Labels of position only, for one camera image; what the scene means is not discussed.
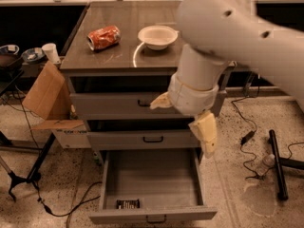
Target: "drawer handle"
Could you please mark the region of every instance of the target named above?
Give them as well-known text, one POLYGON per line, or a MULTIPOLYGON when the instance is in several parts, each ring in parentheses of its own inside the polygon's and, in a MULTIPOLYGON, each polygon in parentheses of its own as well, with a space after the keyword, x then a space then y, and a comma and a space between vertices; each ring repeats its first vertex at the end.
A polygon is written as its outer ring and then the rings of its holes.
POLYGON ((146 216, 145 220, 149 224, 162 224, 162 223, 165 223, 167 221, 167 215, 163 216, 163 220, 153 220, 152 221, 152 220, 149 220, 149 216, 146 216))
POLYGON ((163 142, 163 136, 159 137, 158 139, 149 139, 146 137, 142 137, 142 140, 145 143, 161 143, 161 142, 163 142))
POLYGON ((150 107, 150 104, 142 103, 141 100, 137 101, 137 105, 139 105, 140 107, 150 107))

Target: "drawer cabinet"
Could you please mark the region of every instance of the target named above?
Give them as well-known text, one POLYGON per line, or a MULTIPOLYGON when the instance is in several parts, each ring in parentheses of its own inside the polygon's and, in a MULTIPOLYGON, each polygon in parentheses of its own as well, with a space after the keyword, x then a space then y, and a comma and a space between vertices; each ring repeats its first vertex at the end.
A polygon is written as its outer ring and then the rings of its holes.
MULTIPOLYGON (((104 165, 100 206, 90 216, 95 223, 211 219, 217 212, 204 201, 202 151, 188 127, 193 118, 174 108, 149 108, 167 91, 184 42, 179 37, 164 50, 145 48, 135 55, 138 32, 158 23, 175 29, 179 5, 92 2, 61 65, 90 145, 104 165), (92 52, 87 35, 107 25, 116 25, 122 40, 92 52)), ((219 108, 225 95, 220 90, 219 108)))

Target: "white bowl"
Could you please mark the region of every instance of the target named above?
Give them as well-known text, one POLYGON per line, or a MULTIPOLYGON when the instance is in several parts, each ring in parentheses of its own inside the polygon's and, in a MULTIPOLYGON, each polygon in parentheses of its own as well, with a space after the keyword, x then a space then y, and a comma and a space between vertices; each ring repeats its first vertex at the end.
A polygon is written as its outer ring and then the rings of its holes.
POLYGON ((139 32, 139 39, 149 48, 161 50, 167 48, 178 38, 178 32, 167 26, 145 27, 139 32))

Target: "black cable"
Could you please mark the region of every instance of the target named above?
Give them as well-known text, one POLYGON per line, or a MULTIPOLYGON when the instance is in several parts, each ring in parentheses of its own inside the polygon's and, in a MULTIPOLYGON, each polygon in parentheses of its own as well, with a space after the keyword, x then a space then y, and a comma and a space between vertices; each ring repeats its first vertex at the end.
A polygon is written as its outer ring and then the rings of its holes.
POLYGON ((244 99, 247 99, 247 98, 249 98, 249 97, 243 97, 243 98, 238 99, 238 100, 233 100, 233 101, 231 102, 231 104, 234 106, 234 108, 235 108, 235 110, 237 111, 238 115, 239 115, 245 122, 247 122, 248 124, 253 124, 253 126, 254 126, 254 128, 255 128, 254 132, 257 132, 257 124, 256 124, 253 120, 250 120, 250 119, 248 119, 248 118, 245 118, 245 117, 242 115, 242 113, 240 112, 240 110, 238 109, 237 105, 236 105, 237 102, 240 102, 240 101, 242 101, 242 100, 244 100, 244 99))
MULTIPOLYGON (((18 92, 21 92, 21 93, 23 94, 23 96, 21 96, 20 99, 25 99, 25 98, 26 98, 25 93, 22 92, 22 91, 19 90, 19 89, 17 89, 17 90, 18 90, 18 92)), ((19 97, 15 95, 15 91, 12 91, 11 94, 12 94, 12 97, 13 97, 15 100, 20 100, 19 97)))
POLYGON ((259 91, 260 91, 259 89, 260 89, 260 86, 258 86, 257 93, 256 93, 255 96, 249 96, 249 95, 248 95, 248 96, 245 96, 245 97, 243 97, 243 98, 240 98, 240 99, 237 99, 237 100, 233 100, 233 101, 231 102, 231 104, 233 105, 235 111, 236 111, 237 114, 241 117, 241 119, 244 120, 247 124, 251 124, 251 125, 254 127, 253 130, 251 130, 250 132, 248 132, 248 133, 247 133, 244 137, 242 137, 241 140, 240 140, 240 151, 241 151, 242 153, 244 153, 244 154, 253 156, 252 159, 250 159, 250 160, 248 160, 248 161, 245 161, 245 162, 243 163, 243 166, 244 166, 247 170, 249 170, 249 171, 251 171, 251 172, 253 172, 253 173, 255 174, 254 176, 246 177, 246 178, 245 178, 246 180, 247 180, 247 179, 262 179, 262 177, 260 177, 260 176, 257 174, 257 171, 251 169, 251 168, 247 165, 248 163, 255 161, 255 160, 257 159, 257 155, 256 155, 254 152, 245 151, 245 150, 243 149, 243 145, 246 144, 248 141, 250 141, 250 140, 255 136, 255 134, 256 134, 256 132, 257 132, 257 124, 256 124, 253 120, 248 119, 248 118, 245 118, 245 117, 243 116, 243 114, 241 113, 241 111, 238 109, 238 106, 236 105, 236 103, 237 103, 237 102, 240 102, 240 101, 243 101, 243 100, 245 100, 245 99, 248 99, 248 98, 257 98, 258 95, 259 95, 259 91))
POLYGON ((100 196, 97 196, 97 197, 95 197, 95 198, 85 200, 85 198, 86 198, 88 192, 90 191, 90 189, 91 189, 93 186, 95 186, 95 185, 97 185, 97 184, 101 184, 101 183, 102 183, 101 181, 97 181, 97 182, 92 183, 92 184, 87 188, 87 190, 85 191, 85 193, 84 193, 82 199, 80 200, 80 202, 79 202, 77 205, 75 205, 75 206, 74 206, 69 212, 67 212, 66 214, 62 214, 62 215, 54 214, 54 213, 51 211, 51 209, 45 204, 44 200, 41 198, 41 195, 40 195, 40 188, 39 188, 38 181, 35 182, 36 187, 37 187, 38 198, 39 198, 37 201, 38 201, 38 202, 41 202, 41 203, 43 204, 43 206, 44 206, 44 208, 45 208, 45 210, 46 210, 46 212, 47 212, 48 214, 50 214, 50 215, 52 215, 52 216, 54 216, 54 217, 57 217, 57 218, 66 217, 66 216, 67 216, 66 228, 68 228, 68 227, 69 227, 69 223, 70 223, 70 216, 71 216, 71 214, 72 214, 74 211, 76 211, 81 205, 83 205, 83 204, 85 204, 85 203, 87 203, 87 202, 96 200, 96 199, 98 199, 98 198, 100 197, 100 196))
POLYGON ((38 145, 37 141, 35 140, 34 135, 33 135, 33 133, 32 133, 32 130, 31 130, 31 126, 30 126, 30 123, 29 123, 29 119, 28 119, 27 112, 26 112, 25 108, 24 108, 23 105, 22 105, 22 101, 21 101, 21 98, 20 98, 20 95, 19 95, 19 91, 17 91, 17 94, 18 94, 18 97, 19 97, 20 105, 21 105, 21 107, 22 107, 22 109, 23 109, 23 112, 24 112, 24 114, 25 114, 25 117, 26 117, 26 120, 27 120, 27 123, 28 123, 28 128, 29 128, 30 136, 32 137, 32 140, 34 141, 36 147, 39 149, 39 145, 38 145))
POLYGON ((287 146, 288 148, 288 151, 289 151, 289 157, 287 159, 290 159, 293 155, 293 152, 291 150, 291 147, 294 146, 294 145, 300 145, 300 144, 304 144, 304 142, 295 142, 295 143, 291 143, 287 146))
MULTIPOLYGON (((16 108, 16 107, 12 106, 12 105, 8 102, 8 100, 6 100, 5 98, 1 97, 1 100, 4 101, 4 102, 6 103, 6 105, 8 105, 9 107, 13 108, 14 110, 24 112, 23 109, 18 109, 18 108, 16 108)), ((33 117, 35 117, 35 118, 39 118, 38 115, 35 115, 35 114, 34 114, 32 111, 30 111, 30 110, 26 110, 26 112, 27 112, 27 113, 30 113, 30 114, 31 114, 33 117)))

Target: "white cup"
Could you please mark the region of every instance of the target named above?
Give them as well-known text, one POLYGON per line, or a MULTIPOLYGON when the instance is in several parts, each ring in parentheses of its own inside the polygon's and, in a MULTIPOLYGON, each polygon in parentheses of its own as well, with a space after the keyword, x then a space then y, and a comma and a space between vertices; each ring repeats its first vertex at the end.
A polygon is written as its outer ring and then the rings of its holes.
POLYGON ((54 64, 58 65, 61 63, 61 60, 58 56, 56 45, 53 43, 47 43, 42 46, 42 50, 46 54, 47 58, 54 64))

